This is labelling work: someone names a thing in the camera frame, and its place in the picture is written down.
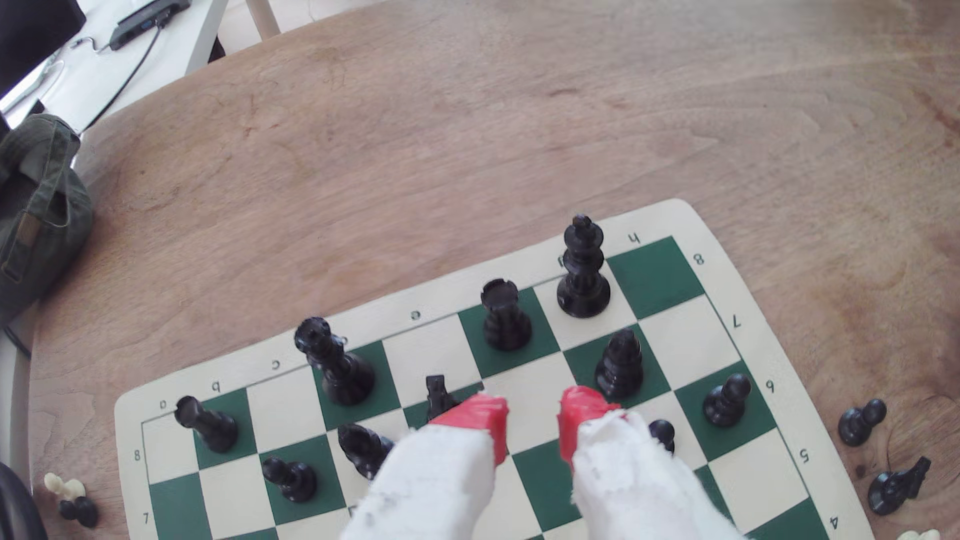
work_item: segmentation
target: green bag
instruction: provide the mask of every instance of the green bag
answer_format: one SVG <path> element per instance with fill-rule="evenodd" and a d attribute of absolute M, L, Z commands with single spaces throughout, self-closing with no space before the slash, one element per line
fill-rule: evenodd
<path fill-rule="evenodd" d="M 0 141 L 0 327 L 40 298 L 84 246 L 93 203 L 70 168 L 80 138 L 33 114 Z"/>

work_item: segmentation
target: chessboard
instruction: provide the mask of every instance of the chessboard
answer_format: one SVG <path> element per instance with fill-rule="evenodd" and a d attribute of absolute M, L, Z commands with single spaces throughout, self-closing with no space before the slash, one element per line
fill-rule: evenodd
<path fill-rule="evenodd" d="M 629 327 L 641 344 L 644 381 L 622 406 L 673 424 L 676 458 L 741 532 L 873 538 L 803 384 L 696 211 L 669 200 L 598 224 L 612 295 L 591 318 L 558 306 L 561 235 L 342 313 L 304 313 L 324 316 L 347 349 L 372 364 L 376 385 L 359 405 L 330 401 L 293 330 L 121 396 L 116 441 L 131 537 L 337 538 L 367 490 L 337 443 L 337 427 L 358 423 L 400 440 L 426 422 L 424 378 L 443 374 L 459 400 L 483 390 L 510 407 L 509 454 L 474 538 L 584 540 L 558 451 L 559 399 L 573 384 L 596 387 L 610 335 Z M 558 233 L 566 225 L 558 223 Z M 509 353 L 483 337 L 480 292 L 495 278 L 516 283 L 533 324 L 530 342 Z M 746 374 L 754 390 L 740 422 L 718 428 L 703 401 L 732 373 Z M 239 435 L 228 452 L 211 452 L 175 421 L 186 395 L 235 419 Z M 271 455 L 316 471 L 310 501 L 291 503 L 263 478 L 260 463 Z"/>

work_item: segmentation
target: captured chess piece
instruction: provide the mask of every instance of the captured chess piece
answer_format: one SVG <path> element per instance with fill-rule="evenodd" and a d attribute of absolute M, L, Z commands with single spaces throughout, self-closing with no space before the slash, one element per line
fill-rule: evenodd
<path fill-rule="evenodd" d="M 519 293 L 514 282 L 493 280 L 483 286 L 480 303 L 487 309 L 483 337 L 500 351 L 515 351 L 530 341 L 533 326 L 530 317 L 517 304 Z"/>
<path fill-rule="evenodd" d="M 77 479 L 64 482 L 54 473 L 47 473 L 43 477 L 43 485 L 60 498 L 57 512 L 61 518 L 68 521 L 77 520 L 86 528 L 97 526 L 100 513 L 97 511 L 97 505 L 86 496 L 86 487 L 82 482 Z"/>
<path fill-rule="evenodd" d="M 263 478 L 276 484 L 291 503 L 309 501 L 317 491 L 317 475 L 306 463 L 286 463 L 279 457 L 268 457 L 261 464 Z"/>
<path fill-rule="evenodd" d="M 593 376 L 607 401 L 621 400 L 637 392 L 643 383 L 640 342 L 629 328 L 610 338 Z"/>
<path fill-rule="evenodd" d="M 446 391 L 443 375 L 426 376 L 426 421 L 430 422 L 460 404 Z"/>
<path fill-rule="evenodd" d="M 851 407 L 840 417 L 837 430 L 847 446 L 860 446 L 867 442 L 874 426 L 887 416 L 887 405 L 881 400 L 870 400 L 863 408 Z"/>
<path fill-rule="evenodd" d="M 610 303 L 610 283 L 600 274 L 603 231 L 583 214 L 564 231 L 564 267 L 569 272 L 557 285 L 557 302 L 568 315 L 587 318 Z"/>
<path fill-rule="evenodd" d="M 61 518 L 67 521 L 77 520 L 86 528 L 97 527 L 97 521 L 100 519 L 97 505 L 87 497 L 78 497 L 73 501 L 64 499 L 57 504 L 57 512 Z"/>
<path fill-rule="evenodd" d="M 716 386 L 704 399 L 704 414 L 714 426 L 729 428 L 743 417 L 750 395 L 750 380 L 742 373 L 734 373 L 723 386 Z"/>
<path fill-rule="evenodd" d="M 237 423 L 225 412 L 206 410 L 193 396 L 180 398 L 174 418 L 181 426 L 196 431 L 211 452 L 222 454 L 237 442 Z"/>
<path fill-rule="evenodd" d="M 300 323 L 294 344 L 311 366 L 324 372 L 324 393 L 333 403 L 357 405 L 373 391 L 373 368 L 359 355 L 345 353 L 346 341 L 331 333 L 323 318 L 310 317 Z"/>
<path fill-rule="evenodd" d="M 673 442 L 675 434 L 673 424 L 670 424 L 666 420 L 654 420 L 650 423 L 650 436 L 659 440 L 663 447 L 671 454 L 673 454 L 673 451 L 676 449 Z"/>
<path fill-rule="evenodd" d="M 394 441 L 356 424 L 337 428 L 337 440 L 347 459 L 367 480 L 373 480 L 383 460 L 394 448 Z"/>
<path fill-rule="evenodd" d="M 876 476 L 867 490 L 867 503 L 874 513 L 885 516 L 894 512 L 907 499 L 916 499 L 920 493 L 920 484 L 924 483 L 926 472 L 930 469 L 930 460 L 921 457 L 909 471 L 892 473 L 887 471 Z"/>

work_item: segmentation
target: white desk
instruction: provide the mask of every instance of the white desk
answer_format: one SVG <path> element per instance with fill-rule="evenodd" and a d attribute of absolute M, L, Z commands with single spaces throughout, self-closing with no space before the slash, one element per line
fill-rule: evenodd
<path fill-rule="evenodd" d="M 76 37 L 93 37 L 97 46 L 103 47 L 109 42 L 117 21 L 148 1 L 79 0 L 86 13 L 86 24 Z M 226 8 L 227 0 L 193 0 L 189 9 L 174 15 L 160 32 L 150 56 L 107 114 L 206 65 Z M 75 49 L 65 45 L 58 57 L 58 61 L 63 62 L 59 76 L 48 76 L 27 99 L 8 111 L 8 123 L 11 127 L 18 125 L 36 99 L 40 99 L 48 112 L 63 118 L 73 129 L 82 130 L 130 76 L 155 31 L 147 31 L 119 51 L 107 49 L 99 55 L 93 52 L 89 42 Z M 36 79 L 37 74 L 35 70 L 27 80 Z M 18 88 L 11 91 L 11 95 L 16 93 Z"/>

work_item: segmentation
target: cream square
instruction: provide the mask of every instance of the cream square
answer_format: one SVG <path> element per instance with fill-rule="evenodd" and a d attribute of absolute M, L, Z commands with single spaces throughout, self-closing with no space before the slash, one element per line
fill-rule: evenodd
<path fill-rule="evenodd" d="M 247 399 L 260 453 L 324 434 L 324 415 L 310 368 L 249 386 Z"/>
<path fill-rule="evenodd" d="M 560 398 L 576 384 L 563 353 L 554 353 L 484 379 L 487 393 L 507 399 L 507 448 L 511 454 L 556 439 Z"/>
<path fill-rule="evenodd" d="M 530 538 L 538 534 L 540 524 L 537 516 L 527 499 L 514 460 L 508 455 L 496 468 L 493 498 L 477 520 L 473 539 Z"/>
<path fill-rule="evenodd" d="M 807 498 L 800 473 L 777 429 L 714 459 L 710 471 L 733 523 L 742 533 L 754 530 Z"/>
<path fill-rule="evenodd" d="M 357 424 L 374 430 L 377 434 L 387 437 L 395 443 L 400 442 L 400 439 L 410 433 L 407 418 L 403 415 L 401 409 L 394 409 L 379 416 L 361 420 Z M 340 489 L 344 492 L 344 501 L 346 501 L 347 506 L 354 506 L 367 495 L 367 488 L 369 487 L 367 479 L 360 476 L 356 467 L 350 463 L 344 451 L 340 449 L 337 430 L 328 431 L 326 437 L 330 443 L 330 453 L 333 455 L 333 467 L 336 469 L 337 478 L 340 480 Z"/>
<path fill-rule="evenodd" d="M 587 522 L 580 518 L 566 525 L 551 528 L 543 534 L 543 540 L 587 540 Z"/>
<path fill-rule="evenodd" d="M 350 514 L 346 508 L 339 508 L 317 516 L 310 516 L 295 522 L 276 526 L 279 540 L 317 540 L 321 537 L 339 538 L 340 531 L 347 528 Z"/>
<path fill-rule="evenodd" d="M 636 322 L 634 311 L 630 309 L 630 304 L 627 303 L 619 283 L 616 282 L 606 262 L 600 268 L 600 274 L 610 283 L 610 303 L 599 315 L 589 319 L 572 317 L 560 309 L 560 305 L 557 304 L 557 283 L 562 278 L 534 287 L 537 299 L 543 307 L 543 314 L 546 315 L 546 320 L 550 323 L 550 328 L 553 329 L 557 343 L 563 351 L 587 343 L 601 335 L 629 327 Z"/>
<path fill-rule="evenodd" d="M 256 454 L 200 471 L 206 519 L 214 538 L 274 526 L 267 486 Z"/>
<path fill-rule="evenodd" d="M 193 430 L 178 424 L 173 414 L 143 424 L 143 446 L 150 483 L 178 479 L 200 470 Z"/>
<path fill-rule="evenodd" d="M 686 463 L 687 467 L 695 471 L 707 464 L 707 458 L 700 448 L 697 435 L 693 433 L 693 428 L 690 427 L 684 410 L 680 407 L 680 402 L 677 401 L 677 396 L 673 392 L 657 396 L 652 400 L 633 406 L 629 410 L 639 412 L 647 424 L 654 420 L 666 420 L 673 424 L 673 430 L 675 431 L 673 442 L 676 447 L 674 456 Z"/>
<path fill-rule="evenodd" d="M 460 317 L 452 315 L 383 340 L 400 406 L 426 400 L 426 376 L 443 375 L 446 389 L 480 381 Z"/>
<path fill-rule="evenodd" d="M 640 321 L 671 388 L 683 388 L 740 359 L 707 295 Z"/>

